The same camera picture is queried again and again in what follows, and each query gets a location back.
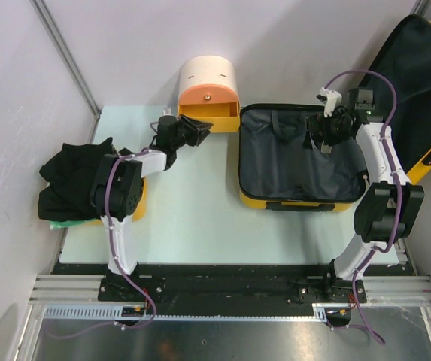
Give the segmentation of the green white patterned towel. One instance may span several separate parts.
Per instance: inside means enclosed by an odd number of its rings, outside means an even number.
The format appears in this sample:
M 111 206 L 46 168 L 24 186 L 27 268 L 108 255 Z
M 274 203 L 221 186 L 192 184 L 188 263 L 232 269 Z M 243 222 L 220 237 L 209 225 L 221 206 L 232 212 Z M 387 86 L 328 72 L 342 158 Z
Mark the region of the green white patterned towel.
M 97 225 L 100 223 L 99 219 L 91 219 L 91 220 L 67 220 L 67 221 L 50 221 L 49 226 L 51 230 L 56 229 L 65 229 L 73 226 L 79 225 Z

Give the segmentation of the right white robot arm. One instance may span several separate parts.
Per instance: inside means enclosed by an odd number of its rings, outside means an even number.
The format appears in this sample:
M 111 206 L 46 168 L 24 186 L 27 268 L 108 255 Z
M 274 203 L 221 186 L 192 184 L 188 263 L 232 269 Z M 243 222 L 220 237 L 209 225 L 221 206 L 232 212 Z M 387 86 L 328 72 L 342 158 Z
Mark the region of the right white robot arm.
M 395 241 L 410 233 L 424 191 L 403 170 L 392 129 L 377 110 L 371 89 L 352 89 L 346 105 L 339 92 L 327 88 L 321 88 L 317 98 L 323 110 L 307 117 L 304 146 L 330 153 L 334 146 L 353 140 L 369 176 L 369 187 L 354 212 L 355 235 L 333 260 L 334 275 L 321 283 L 323 296 L 338 302 L 348 294 L 347 281 L 360 279 L 375 254 L 389 252 Z

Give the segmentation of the yellow plastic basket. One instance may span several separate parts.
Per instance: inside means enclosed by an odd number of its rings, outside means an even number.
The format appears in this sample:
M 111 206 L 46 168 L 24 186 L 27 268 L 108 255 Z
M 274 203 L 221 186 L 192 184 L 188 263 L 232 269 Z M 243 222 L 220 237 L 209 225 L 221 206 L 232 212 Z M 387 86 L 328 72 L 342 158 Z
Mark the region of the yellow plastic basket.
M 96 181 L 89 192 L 86 220 L 101 219 L 106 215 L 105 194 L 108 179 Z M 147 211 L 147 186 L 144 178 L 122 180 L 116 176 L 111 182 L 108 197 L 108 211 L 115 220 L 122 221 L 129 217 L 132 221 L 140 220 Z

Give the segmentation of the yellow Pikachu suitcase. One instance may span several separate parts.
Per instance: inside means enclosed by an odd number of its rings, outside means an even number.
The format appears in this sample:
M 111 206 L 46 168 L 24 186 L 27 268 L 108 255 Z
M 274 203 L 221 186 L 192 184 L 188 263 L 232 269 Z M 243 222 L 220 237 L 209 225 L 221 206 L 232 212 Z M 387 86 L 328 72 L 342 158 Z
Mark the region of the yellow Pikachu suitcase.
M 391 117 L 393 144 L 413 183 L 431 170 L 431 21 L 410 15 L 391 32 L 361 86 Z M 252 208 L 338 211 L 365 191 L 366 165 L 355 141 L 331 154 L 306 149 L 306 117 L 319 105 L 253 104 L 241 111 L 238 178 Z

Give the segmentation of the black garment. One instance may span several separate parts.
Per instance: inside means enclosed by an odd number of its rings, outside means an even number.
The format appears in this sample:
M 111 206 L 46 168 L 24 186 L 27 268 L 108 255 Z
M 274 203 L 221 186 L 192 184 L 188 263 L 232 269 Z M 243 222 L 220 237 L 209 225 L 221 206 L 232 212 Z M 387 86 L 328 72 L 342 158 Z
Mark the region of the black garment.
M 103 156 L 115 153 L 112 137 L 100 144 L 64 143 L 39 171 L 47 187 L 38 196 L 38 217 L 53 222 L 96 219 L 90 190 Z

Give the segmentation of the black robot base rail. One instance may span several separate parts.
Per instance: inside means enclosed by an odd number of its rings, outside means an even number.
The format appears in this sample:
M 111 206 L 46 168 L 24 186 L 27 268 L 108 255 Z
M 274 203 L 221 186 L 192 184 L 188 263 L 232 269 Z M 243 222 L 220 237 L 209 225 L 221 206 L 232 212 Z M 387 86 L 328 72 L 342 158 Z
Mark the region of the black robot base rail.
M 230 316 L 297 315 L 312 304 L 346 305 L 357 296 L 363 305 L 383 283 L 401 283 L 412 269 L 369 267 L 355 282 L 338 281 L 326 265 L 163 265 L 141 264 L 128 280 L 105 265 L 57 264 L 43 283 L 63 301 L 140 305 L 149 312 Z

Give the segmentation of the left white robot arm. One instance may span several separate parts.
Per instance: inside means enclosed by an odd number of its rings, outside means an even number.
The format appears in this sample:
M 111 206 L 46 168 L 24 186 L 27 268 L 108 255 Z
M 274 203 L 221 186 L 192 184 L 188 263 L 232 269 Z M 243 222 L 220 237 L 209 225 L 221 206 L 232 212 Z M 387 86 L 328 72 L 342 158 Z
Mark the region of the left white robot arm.
M 140 281 L 131 276 L 138 257 L 126 246 L 129 224 L 141 201 L 144 183 L 148 176 L 169 170 L 181 147 L 198 147 L 211 134 L 214 124 L 182 114 L 163 115 L 154 126 L 151 143 L 140 152 L 104 155 L 90 190 L 90 204 L 108 238 L 108 269 L 122 275 L 116 280 L 114 291 L 126 301 L 135 299 L 141 291 Z

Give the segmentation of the pastel round drawer box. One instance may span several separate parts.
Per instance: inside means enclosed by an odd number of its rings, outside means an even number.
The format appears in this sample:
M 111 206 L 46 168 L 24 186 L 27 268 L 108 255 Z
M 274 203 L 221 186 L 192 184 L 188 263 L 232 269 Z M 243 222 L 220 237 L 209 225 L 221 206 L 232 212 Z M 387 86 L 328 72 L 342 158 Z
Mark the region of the pastel round drawer box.
M 234 65 L 222 56 L 196 56 L 181 67 L 178 114 L 211 123 L 213 133 L 237 132 L 240 98 Z

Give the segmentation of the silver metal padlock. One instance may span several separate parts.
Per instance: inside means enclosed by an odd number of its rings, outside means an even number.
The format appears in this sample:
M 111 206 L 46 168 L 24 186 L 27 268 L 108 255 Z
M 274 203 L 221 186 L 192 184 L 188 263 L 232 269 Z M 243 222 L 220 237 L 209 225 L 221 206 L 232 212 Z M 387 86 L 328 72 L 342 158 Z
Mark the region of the silver metal padlock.
M 320 151 L 322 153 L 325 153 L 325 154 L 331 154 L 332 146 L 330 146 L 330 145 L 326 144 L 324 141 L 322 141 L 322 143 L 320 145 Z

